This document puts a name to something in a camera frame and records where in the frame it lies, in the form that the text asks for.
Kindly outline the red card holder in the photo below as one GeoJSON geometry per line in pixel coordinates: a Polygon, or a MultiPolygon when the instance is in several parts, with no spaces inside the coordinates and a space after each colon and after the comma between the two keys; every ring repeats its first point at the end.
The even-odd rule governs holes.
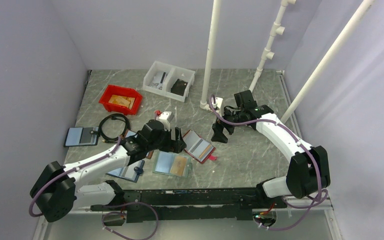
{"type": "Polygon", "coordinates": [[[195,131],[188,130],[182,138],[186,143],[184,151],[200,164],[204,164],[207,160],[216,161],[218,159],[213,155],[216,148],[195,131]]]}

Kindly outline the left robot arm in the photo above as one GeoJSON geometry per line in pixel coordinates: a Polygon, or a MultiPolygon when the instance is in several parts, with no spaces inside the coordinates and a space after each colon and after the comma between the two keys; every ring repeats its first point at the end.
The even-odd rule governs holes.
{"type": "Polygon", "coordinates": [[[28,207],[31,217],[44,216],[52,223],[66,216],[72,209],[103,206],[117,210],[124,203],[124,191],[113,180],[91,185],[104,174],[132,165],[154,150],[180,153],[187,144],[181,129],[166,129],[158,120],[149,120],[141,130],[129,137],[119,137],[109,149],[84,160],[65,165],[49,163],[30,190],[28,207]]]}

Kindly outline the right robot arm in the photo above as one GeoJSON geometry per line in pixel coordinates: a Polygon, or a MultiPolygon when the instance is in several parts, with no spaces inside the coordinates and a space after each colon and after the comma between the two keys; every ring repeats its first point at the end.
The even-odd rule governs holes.
{"type": "Polygon", "coordinates": [[[259,105],[250,90],[234,94],[236,106],[219,107],[219,98],[210,95],[209,107],[216,115],[212,125],[213,142],[227,143],[224,130],[232,135],[236,127],[249,126],[265,136],[288,162],[285,176],[274,177],[256,187],[256,203],[269,207],[276,197],[293,196],[297,199],[314,195],[320,202],[327,196],[330,185],[328,154],[322,146],[313,146],[290,130],[267,105],[259,105]]]}

